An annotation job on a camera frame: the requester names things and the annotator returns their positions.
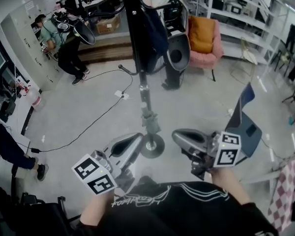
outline green shirt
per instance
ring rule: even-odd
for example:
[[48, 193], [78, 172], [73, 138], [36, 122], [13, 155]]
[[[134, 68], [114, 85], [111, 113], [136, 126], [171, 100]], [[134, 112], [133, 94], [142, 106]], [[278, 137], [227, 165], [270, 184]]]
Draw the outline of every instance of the green shirt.
[[56, 26], [50, 21], [45, 21], [40, 31], [40, 36], [46, 42], [52, 40], [56, 45], [56, 50], [59, 50], [67, 39], [68, 32], [59, 33]]

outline plastic bottle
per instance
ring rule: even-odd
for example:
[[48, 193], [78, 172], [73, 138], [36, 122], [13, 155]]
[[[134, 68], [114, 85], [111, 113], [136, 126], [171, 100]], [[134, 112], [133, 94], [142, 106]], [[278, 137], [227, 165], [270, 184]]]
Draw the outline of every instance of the plastic bottle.
[[31, 86], [25, 88], [25, 92], [26, 99], [29, 101], [29, 103], [34, 107], [36, 111], [40, 111], [45, 105], [45, 101], [41, 97], [40, 93]]

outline checkered cloth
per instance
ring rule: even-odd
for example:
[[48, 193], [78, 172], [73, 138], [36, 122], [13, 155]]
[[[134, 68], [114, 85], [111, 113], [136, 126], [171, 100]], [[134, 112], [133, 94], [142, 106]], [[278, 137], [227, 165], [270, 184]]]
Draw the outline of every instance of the checkered cloth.
[[292, 204], [295, 201], [295, 157], [281, 170], [268, 209], [270, 223], [282, 232], [292, 222]]

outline pole base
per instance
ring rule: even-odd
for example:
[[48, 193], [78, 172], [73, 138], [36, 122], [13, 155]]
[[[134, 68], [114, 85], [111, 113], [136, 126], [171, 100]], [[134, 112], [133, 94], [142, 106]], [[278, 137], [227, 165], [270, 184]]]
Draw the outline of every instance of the pole base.
[[150, 137], [151, 134], [147, 134], [143, 137], [143, 146], [141, 149], [142, 156], [153, 159], [159, 157], [164, 149], [165, 149], [165, 143], [163, 138], [161, 138], [159, 135], [153, 134], [153, 140], [154, 144], [150, 144]]

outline blue chair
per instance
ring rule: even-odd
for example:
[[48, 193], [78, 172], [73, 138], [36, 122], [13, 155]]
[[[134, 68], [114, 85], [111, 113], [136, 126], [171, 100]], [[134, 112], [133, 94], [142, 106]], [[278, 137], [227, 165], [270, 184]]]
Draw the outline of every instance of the blue chair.
[[225, 128], [226, 132], [240, 135], [241, 151], [245, 157], [239, 160], [237, 164], [252, 157], [262, 137], [261, 129], [242, 111], [243, 107], [254, 98], [255, 93], [249, 82], [242, 91], [234, 113]]

